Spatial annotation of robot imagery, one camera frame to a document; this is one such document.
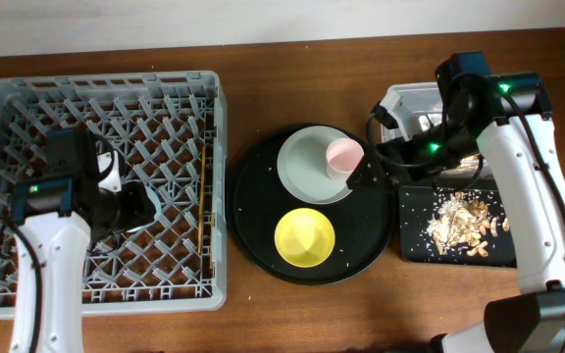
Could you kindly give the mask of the pink plastic cup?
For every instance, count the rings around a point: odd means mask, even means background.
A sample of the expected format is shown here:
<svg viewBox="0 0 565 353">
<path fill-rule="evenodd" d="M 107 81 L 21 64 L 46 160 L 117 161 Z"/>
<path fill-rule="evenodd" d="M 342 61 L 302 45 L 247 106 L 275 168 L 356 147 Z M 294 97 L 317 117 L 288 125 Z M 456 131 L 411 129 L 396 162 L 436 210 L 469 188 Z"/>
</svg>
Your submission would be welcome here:
<svg viewBox="0 0 565 353">
<path fill-rule="evenodd" d="M 326 151 L 326 171 L 330 179 L 341 180 L 351 176 L 364 157 L 363 147 L 354 139 L 338 138 Z"/>
</svg>

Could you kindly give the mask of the light blue plastic cup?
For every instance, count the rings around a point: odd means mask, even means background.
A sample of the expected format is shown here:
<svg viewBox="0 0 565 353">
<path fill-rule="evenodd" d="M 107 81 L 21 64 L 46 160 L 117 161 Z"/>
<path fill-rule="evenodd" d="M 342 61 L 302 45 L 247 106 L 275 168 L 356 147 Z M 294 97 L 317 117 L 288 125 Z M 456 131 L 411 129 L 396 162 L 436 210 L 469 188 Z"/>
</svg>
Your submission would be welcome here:
<svg viewBox="0 0 565 353">
<path fill-rule="evenodd" d="M 128 182 L 124 193 L 123 215 L 126 217 L 124 230 L 135 232 L 154 224 L 160 214 L 160 199 L 153 189 L 141 182 Z"/>
</svg>

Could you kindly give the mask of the yellow bowl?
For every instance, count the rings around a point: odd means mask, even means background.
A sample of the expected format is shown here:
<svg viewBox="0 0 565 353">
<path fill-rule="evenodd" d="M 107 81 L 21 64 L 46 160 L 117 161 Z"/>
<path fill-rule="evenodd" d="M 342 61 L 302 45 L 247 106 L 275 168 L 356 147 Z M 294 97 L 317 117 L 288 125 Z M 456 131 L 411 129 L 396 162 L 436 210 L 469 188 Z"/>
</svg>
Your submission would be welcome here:
<svg viewBox="0 0 565 353">
<path fill-rule="evenodd" d="M 294 209 L 278 221 L 274 243 L 287 263 L 302 269 L 313 268 L 324 263 L 334 251 L 334 226 L 317 210 Z"/>
</svg>

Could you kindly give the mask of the food scraps pile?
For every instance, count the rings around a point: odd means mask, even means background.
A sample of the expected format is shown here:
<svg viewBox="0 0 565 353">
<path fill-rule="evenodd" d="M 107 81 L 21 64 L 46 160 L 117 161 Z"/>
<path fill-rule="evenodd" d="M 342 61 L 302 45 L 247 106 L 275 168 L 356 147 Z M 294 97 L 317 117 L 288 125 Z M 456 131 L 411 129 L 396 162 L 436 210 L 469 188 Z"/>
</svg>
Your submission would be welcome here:
<svg viewBox="0 0 565 353">
<path fill-rule="evenodd" d="M 463 192 L 442 199 L 426 229 L 438 255 L 488 257 L 488 250 L 495 247 L 491 242 L 510 230 L 509 219 L 503 212 L 494 213 L 492 206 L 499 203 L 489 204 Z"/>
</svg>

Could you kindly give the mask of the brown wooden chopstick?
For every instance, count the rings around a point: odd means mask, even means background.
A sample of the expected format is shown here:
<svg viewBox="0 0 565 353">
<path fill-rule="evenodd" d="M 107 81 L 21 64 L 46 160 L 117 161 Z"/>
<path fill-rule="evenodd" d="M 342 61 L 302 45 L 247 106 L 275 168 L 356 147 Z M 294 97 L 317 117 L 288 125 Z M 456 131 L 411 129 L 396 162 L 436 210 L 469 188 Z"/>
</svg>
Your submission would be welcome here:
<svg viewBox="0 0 565 353">
<path fill-rule="evenodd" d="M 214 237 L 215 237 L 215 213 L 210 213 L 210 240 L 209 240 L 209 269 L 211 274 L 215 271 L 215 257 L 214 257 Z"/>
<path fill-rule="evenodd" d="M 205 210 L 205 181 L 206 181 L 206 164 L 207 164 L 207 146 L 202 146 L 201 168 L 200 168 L 200 186 L 199 186 L 199 205 L 198 205 L 198 229 L 197 229 L 197 252 L 202 255 L 203 251 L 203 232 L 204 232 L 204 210 Z"/>
</svg>

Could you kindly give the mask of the gold foil snack wrapper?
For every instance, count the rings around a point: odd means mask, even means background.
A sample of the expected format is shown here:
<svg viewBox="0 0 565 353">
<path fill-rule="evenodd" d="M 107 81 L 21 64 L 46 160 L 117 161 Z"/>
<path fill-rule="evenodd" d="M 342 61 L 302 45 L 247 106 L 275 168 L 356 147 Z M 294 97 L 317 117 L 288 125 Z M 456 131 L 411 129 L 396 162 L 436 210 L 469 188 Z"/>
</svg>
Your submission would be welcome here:
<svg viewBox="0 0 565 353">
<path fill-rule="evenodd" d="M 450 170 L 453 175 L 462 176 L 473 174 L 479 166 L 479 155 L 463 158 L 459 165 Z"/>
</svg>

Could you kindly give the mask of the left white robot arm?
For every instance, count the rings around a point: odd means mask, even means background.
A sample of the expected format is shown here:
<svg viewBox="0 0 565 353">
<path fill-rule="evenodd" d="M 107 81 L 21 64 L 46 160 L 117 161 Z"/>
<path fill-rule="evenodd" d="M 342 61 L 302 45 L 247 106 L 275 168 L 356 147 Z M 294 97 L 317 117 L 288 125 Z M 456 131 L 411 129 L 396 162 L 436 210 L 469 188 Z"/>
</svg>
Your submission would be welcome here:
<svg viewBox="0 0 565 353">
<path fill-rule="evenodd" d="M 83 266 L 89 245 L 154 224 L 161 206 L 140 181 L 123 182 L 123 158 L 84 128 L 46 135 L 43 172 L 15 184 L 5 225 L 18 282 L 13 352 L 80 352 Z"/>
</svg>

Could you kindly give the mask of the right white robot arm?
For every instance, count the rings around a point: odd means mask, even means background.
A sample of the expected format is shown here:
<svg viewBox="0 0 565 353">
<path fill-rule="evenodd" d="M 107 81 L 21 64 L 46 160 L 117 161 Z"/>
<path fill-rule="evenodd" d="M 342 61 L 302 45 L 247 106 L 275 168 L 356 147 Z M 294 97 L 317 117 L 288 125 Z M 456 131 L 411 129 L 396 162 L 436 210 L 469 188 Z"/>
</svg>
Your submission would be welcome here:
<svg viewBox="0 0 565 353">
<path fill-rule="evenodd" d="M 565 352 L 565 179 L 542 79 L 495 74 L 480 52 L 452 55 L 435 77 L 430 90 L 440 99 L 440 122 L 422 129 L 402 103 L 402 87 L 391 87 L 369 122 L 399 135 L 371 142 L 347 184 L 389 191 L 478 156 L 510 221 L 520 292 L 488 303 L 480 323 L 434 337 L 430 350 Z"/>
</svg>

